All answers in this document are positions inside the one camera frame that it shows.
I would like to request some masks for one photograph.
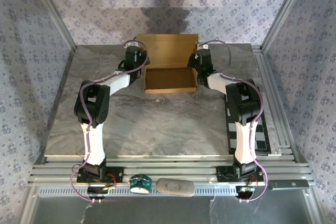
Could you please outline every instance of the gray marble surface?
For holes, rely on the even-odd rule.
[[[232,64],[224,45],[211,45],[217,71],[262,83],[250,44],[231,44]],[[115,46],[79,46],[76,50],[46,156],[83,155],[83,133],[73,107],[83,80],[97,80],[114,72],[125,49]],[[104,124],[104,150],[117,155],[226,155],[228,154],[223,95],[199,87],[196,93],[144,94],[144,80],[118,91],[110,98]],[[265,116],[272,153],[279,143],[266,102]]]

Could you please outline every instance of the patterned wall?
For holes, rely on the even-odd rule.
[[[77,44],[140,33],[198,33],[260,45],[284,0],[54,0]]]
[[[267,52],[299,151],[336,223],[336,0],[297,0]]]
[[[0,223],[44,149],[69,49],[39,0],[0,0]]]

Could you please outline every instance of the purple cable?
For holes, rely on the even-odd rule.
[[[237,81],[237,82],[242,82],[242,83],[245,83],[247,85],[249,85],[250,87],[252,87],[258,94],[259,98],[260,98],[260,111],[259,113],[253,118],[253,120],[251,121],[250,123],[250,134],[249,134],[249,143],[250,143],[250,152],[251,152],[251,155],[252,155],[252,158],[254,160],[254,162],[257,164],[257,166],[260,167],[260,169],[262,170],[262,172],[264,173],[265,175],[265,187],[263,189],[263,191],[261,192],[261,194],[259,196],[257,196],[256,198],[253,198],[253,199],[244,199],[243,201],[246,201],[246,202],[249,202],[249,201],[254,201],[254,200],[257,200],[259,199],[266,191],[267,189],[267,186],[268,186],[268,176],[267,176],[267,172],[265,170],[265,168],[257,161],[257,156],[256,156],[256,152],[254,150],[254,148],[252,147],[252,127],[253,127],[253,124],[260,118],[262,112],[264,111],[264,100],[263,100],[263,96],[261,95],[259,89],[253,85],[252,83],[246,81],[246,80],[243,80],[243,79],[236,79],[234,77],[229,77],[229,76],[226,76],[224,75],[223,73],[220,73],[221,77],[225,80],[229,80],[229,81]]]
[[[229,51],[229,66],[230,66],[230,65],[231,65],[231,50],[230,50],[230,48],[229,48],[229,45],[228,45],[227,43],[225,43],[224,41],[219,40],[219,39],[209,40],[209,41],[207,41],[207,42],[202,43],[201,45],[209,44],[209,43],[211,43],[211,42],[219,42],[219,43],[224,44],[224,45],[227,47],[227,50]]]
[[[94,85],[94,84],[100,84],[100,83],[106,82],[106,81],[112,79],[112,78],[115,77],[115,76],[121,76],[121,75],[123,75],[123,74],[128,74],[128,73],[132,73],[132,72],[138,71],[138,70],[140,70],[141,68],[143,68],[143,67],[146,65],[146,63],[147,63],[147,61],[148,61],[148,58],[149,58],[149,56],[148,56],[148,55],[149,55],[149,54],[148,54],[148,49],[147,49],[146,45],[145,45],[144,43],[138,41],[138,40],[135,40],[135,39],[126,41],[126,42],[124,43],[124,45],[126,45],[126,44],[129,43],[129,42],[137,42],[137,43],[139,43],[141,46],[144,47],[144,49],[145,49],[145,51],[146,51],[146,59],[145,59],[145,61],[143,62],[143,64],[141,64],[139,67],[134,68],[134,69],[132,69],[132,70],[128,70],[128,71],[120,72],[120,73],[112,73],[112,74],[110,74],[109,76],[106,76],[105,78],[102,78],[102,79],[100,79],[100,80],[91,81],[91,82],[89,82],[89,83],[87,83],[87,84],[84,84],[84,85],[80,88],[80,90],[79,90],[80,102],[82,103],[82,105],[83,105],[83,109],[84,109],[84,111],[85,111],[85,114],[86,114],[86,116],[87,116],[88,119],[89,119],[89,124],[88,124],[88,127],[87,127],[87,133],[86,133],[86,134],[87,134],[87,135],[86,135],[86,142],[87,142],[87,147],[88,147],[88,155],[86,156],[84,162],[83,162],[80,166],[78,166],[78,167],[72,172],[72,174],[71,174],[71,176],[70,176],[70,185],[71,185],[71,187],[73,188],[73,190],[75,191],[75,193],[76,193],[80,198],[82,198],[83,200],[86,200],[86,201],[90,201],[90,202],[92,202],[93,200],[88,199],[88,198],[85,198],[82,194],[80,194],[79,191],[76,190],[75,186],[73,185],[74,183],[73,183],[73,181],[72,181],[72,180],[73,180],[73,176],[75,175],[75,173],[77,173],[82,167],[84,167],[84,166],[86,165],[86,163],[87,163],[87,161],[89,160],[89,157],[90,157],[90,140],[89,140],[89,136],[90,136],[90,135],[89,135],[89,134],[90,134],[90,127],[92,126],[92,117],[91,117],[91,115],[90,115],[90,113],[89,113],[89,111],[88,111],[88,108],[87,108],[86,105],[85,105],[85,101],[84,101],[84,97],[83,97],[83,91],[84,91],[85,88],[87,88],[87,87],[89,87],[89,86],[91,86],[91,85]]]

